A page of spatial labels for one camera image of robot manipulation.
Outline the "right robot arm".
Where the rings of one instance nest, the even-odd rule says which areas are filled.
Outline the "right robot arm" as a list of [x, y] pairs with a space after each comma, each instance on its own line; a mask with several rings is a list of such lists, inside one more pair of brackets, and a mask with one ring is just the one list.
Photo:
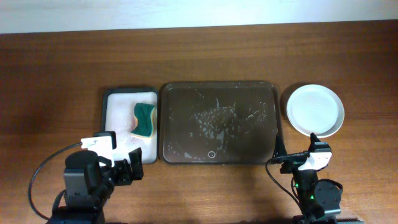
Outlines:
[[332, 156], [327, 142], [315, 134], [310, 135], [310, 145], [306, 151], [288, 154], [282, 138], [277, 135], [272, 157], [266, 162], [280, 164], [281, 174], [291, 174], [291, 190], [287, 190], [273, 178], [271, 180], [286, 192], [298, 205], [301, 215], [293, 217], [294, 223], [337, 223], [341, 213], [340, 202], [343, 186], [330, 179], [319, 179], [318, 172], [324, 169]]

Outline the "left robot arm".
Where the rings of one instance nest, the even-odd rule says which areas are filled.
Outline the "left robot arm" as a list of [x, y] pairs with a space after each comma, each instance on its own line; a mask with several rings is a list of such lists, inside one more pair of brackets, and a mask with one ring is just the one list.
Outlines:
[[83, 138], [80, 146], [82, 150], [65, 159], [65, 190], [56, 196], [48, 223], [104, 223], [103, 207], [115, 187], [144, 176], [141, 148], [129, 152], [127, 159], [114, 159], [114, 131]]

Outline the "pale green plate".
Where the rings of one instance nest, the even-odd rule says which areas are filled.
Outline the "pale green plate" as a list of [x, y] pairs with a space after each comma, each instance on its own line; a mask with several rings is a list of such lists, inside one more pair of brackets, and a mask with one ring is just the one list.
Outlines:
[[318, 138], [334, 135], [343, 125], [345, 109], [340, 97], [331, 89], [316, 84], [294, 90], [286, 102], [290, 124], [305, 136]]

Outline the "green and yellow sponge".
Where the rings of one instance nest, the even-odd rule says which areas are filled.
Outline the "green and yellow sponge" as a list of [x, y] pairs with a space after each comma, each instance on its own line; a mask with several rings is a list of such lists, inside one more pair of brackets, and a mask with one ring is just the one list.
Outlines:
[[146, 103], [136, 103], [134, 107], [134, 119], [136, 127], [131, 134], [139, 138], [149, 138], [154, 132], [153, 114], [155, 106]]

